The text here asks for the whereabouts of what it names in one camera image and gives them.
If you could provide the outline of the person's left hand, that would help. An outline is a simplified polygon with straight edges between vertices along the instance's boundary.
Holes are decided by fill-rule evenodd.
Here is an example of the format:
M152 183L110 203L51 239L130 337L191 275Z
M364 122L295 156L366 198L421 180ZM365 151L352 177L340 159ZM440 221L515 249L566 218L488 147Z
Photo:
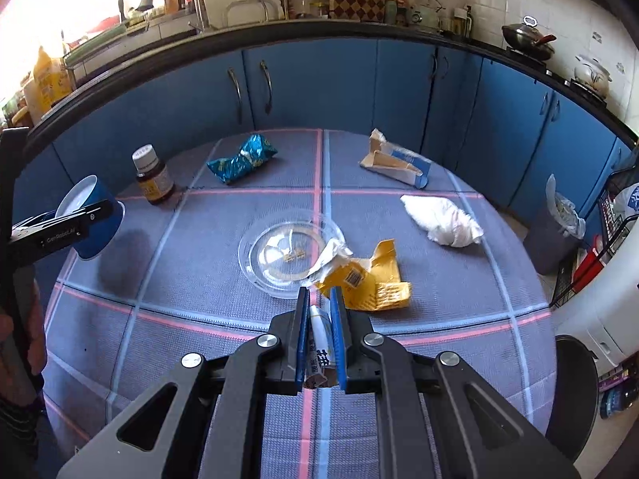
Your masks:
M40 386L32 384L47 365L48 354L44 311L36 279L16 287L21 308L22 327L26 330L27 363L23 362L16 345L14 320L1 309L1 397L19 407L33 403Z

